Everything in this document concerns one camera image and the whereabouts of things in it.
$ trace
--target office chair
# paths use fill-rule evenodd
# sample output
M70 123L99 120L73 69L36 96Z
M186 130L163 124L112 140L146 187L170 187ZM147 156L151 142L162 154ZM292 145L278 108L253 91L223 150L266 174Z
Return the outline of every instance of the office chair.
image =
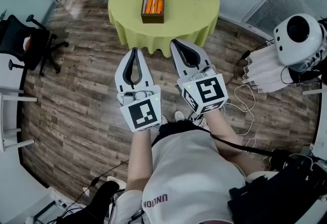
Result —
M0 53L13 55L25 64L25 66L17 65L10 60L9 69L26 68L35 70L42 59L39 73L41 76L44 76L43 68L47 60L54 66L56 73L59 73L60 67L52 59L51 53L63 45L68 47L69 44L64 41L51 47L52 40L56 39L57 36L55 34L50 36L50 31L36 21L33 14L27 17L26 22L34 23L40 29L22 24L14 15L10 15L7 20L0 22ZM31 36L31 46L28 51L25 51L23 42L29 36Z

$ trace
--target round table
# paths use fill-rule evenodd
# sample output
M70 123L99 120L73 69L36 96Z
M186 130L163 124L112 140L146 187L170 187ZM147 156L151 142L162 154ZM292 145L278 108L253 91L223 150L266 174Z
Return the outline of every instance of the round table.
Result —
M121 44L147 47L149 53L160 49L170 57L170 41L184 39L202 47L212 34L219 12L219 0L165 0L165 23L142 23L143 0L109 0L110 22Z

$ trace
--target white lace cloth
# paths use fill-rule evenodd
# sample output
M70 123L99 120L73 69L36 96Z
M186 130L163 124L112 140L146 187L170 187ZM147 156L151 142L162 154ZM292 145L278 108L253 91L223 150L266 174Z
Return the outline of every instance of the white lace cloth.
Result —
M293 82L288 68L280 63L274 44L251 53L245 60L248 65L244 67L242 83L250 83L258 93L274 92Z

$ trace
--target shirt sleeve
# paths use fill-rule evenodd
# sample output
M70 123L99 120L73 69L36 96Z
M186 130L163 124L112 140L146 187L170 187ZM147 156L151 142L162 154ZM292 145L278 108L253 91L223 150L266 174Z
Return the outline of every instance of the shirt sleeve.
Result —
M142 208L140 190L129 190L123 193L115 202L111 224L127 224L132 216Z

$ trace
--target person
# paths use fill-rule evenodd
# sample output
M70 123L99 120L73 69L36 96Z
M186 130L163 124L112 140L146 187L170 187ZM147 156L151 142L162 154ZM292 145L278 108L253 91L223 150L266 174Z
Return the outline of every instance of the person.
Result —
M242 145L218 109L204 118L214 136ZM152 148L149 129L133 134L127 186L115 202L112 224L232 223L229 189L245 186L244 177L262 168L180 111L175 119L160 126Z

